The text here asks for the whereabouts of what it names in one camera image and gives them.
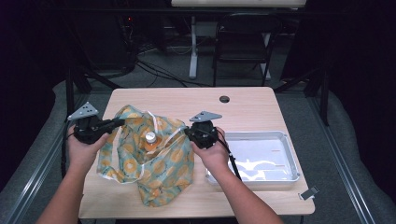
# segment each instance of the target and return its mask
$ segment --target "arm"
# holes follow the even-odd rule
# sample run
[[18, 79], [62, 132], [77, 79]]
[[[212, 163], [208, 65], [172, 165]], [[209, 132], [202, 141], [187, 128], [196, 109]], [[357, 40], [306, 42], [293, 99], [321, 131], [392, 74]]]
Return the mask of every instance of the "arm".
[[[73, 133], [73, 128], [69, 129], [69, 134]], [[95, 161], [96, 152], [105, 144], [107, 138], [108, 134], [105, 133], [96, 143], [87, 145], [80, 143], [73, 134], [69, 136], [69, 169], [37, 223], [78, 222], [85, 175]]]
[[[224, 135], [222, 129], [218, 128], [218, 131]], [[219, 139], [224, 141], [222, 135], [219, 134]], [[227, 164], [228, 153], [221, 143], [217, 142], [209, 149], [200, 149], [193, 142], [191, 146], [219, 182], [240, 224], [282, 223], [274, 210], [233, 174]]]

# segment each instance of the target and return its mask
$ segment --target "orange and blue fabric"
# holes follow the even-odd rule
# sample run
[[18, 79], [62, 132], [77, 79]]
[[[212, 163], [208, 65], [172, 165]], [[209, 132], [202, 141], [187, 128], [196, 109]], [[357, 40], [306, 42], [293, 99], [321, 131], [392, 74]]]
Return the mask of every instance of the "orange and blue fabric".
[[[115, 117], [125, 119], [117, 147], [119, 169], [111, 166], [116, 129], [100, 149], [97, 173], [119, 183], [136, 182], [145, 206], [172, 202], [192, 183], [194, 155], [183, 131], [187, 126], [181, 120], [156, 116], [131, 105], [124, 106]], [[144, 149], [148, 132], [162, 139], [152, 151]]]

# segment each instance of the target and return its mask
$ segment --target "human hand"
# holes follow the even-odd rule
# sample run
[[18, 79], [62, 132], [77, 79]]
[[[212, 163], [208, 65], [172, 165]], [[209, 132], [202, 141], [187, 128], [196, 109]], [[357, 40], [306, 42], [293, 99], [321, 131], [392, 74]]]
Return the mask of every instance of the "human hand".
[[[219, 139], [225, 143], [224, 131], [217, 127]], [[209, 170], [212, 175], [216, 173], [221, 173], [224, 171], [231, 171], [228, 167], [229, 155], [224, 145], [217, 141], [213, 147], [208, 149], [200, 149], [191, 141], [192, 150], [201, 157], [204, 166]]]
[[76, 170], [86, 175], [96, 159], [97, 151], [105, 144], [108, 133], [104, 133], [95, 143], [88, 145], [77, 140], [73, 135], [74, 127], [68, 130], [67, 149], [69, 152], [69, 170]]

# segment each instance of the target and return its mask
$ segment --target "metal tray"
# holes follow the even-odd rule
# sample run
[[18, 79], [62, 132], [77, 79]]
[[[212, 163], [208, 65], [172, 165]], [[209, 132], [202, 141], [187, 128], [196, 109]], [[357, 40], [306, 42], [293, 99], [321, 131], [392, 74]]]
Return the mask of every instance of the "metal tray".
[[[226, 133], [225, 136], [247, 186], [282, 187], [299, 179], [289, 138], [283, 132]], [[210, 184], [219, 184], [207, 170], [206, 177]]]

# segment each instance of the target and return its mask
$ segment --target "black chair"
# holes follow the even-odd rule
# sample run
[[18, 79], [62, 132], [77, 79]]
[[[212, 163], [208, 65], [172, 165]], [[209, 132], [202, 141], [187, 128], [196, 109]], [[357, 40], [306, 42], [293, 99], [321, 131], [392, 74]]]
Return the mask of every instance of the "black chair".
[[254, 63], [253, 69], [257, 64], [265, 63], [264, 86], [275, 37], [281, 29], [282, 21], [274, 15], [234, 13], [223, 17], [216, 29], [213, 86], [216, 86], [218, 62]]

